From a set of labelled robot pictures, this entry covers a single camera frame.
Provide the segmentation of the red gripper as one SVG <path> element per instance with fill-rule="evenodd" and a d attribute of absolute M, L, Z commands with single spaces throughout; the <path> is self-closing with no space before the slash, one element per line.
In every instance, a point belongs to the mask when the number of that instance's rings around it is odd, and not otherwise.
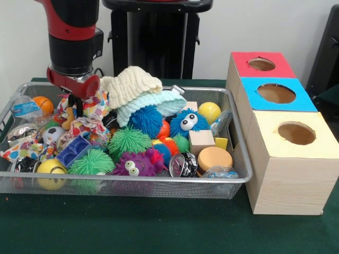
<path fill-rule="evenodd" d="M 77 113 L 83 113 L 82 99 L 94 96 L 100 87 L 99 77 L 92 73 L 82 77 L 71 77 L 64 76 L 48 67 L 47 78 L 53 85 L 69 93 L 68 107 L 73 107 L 75 104 Z"/>

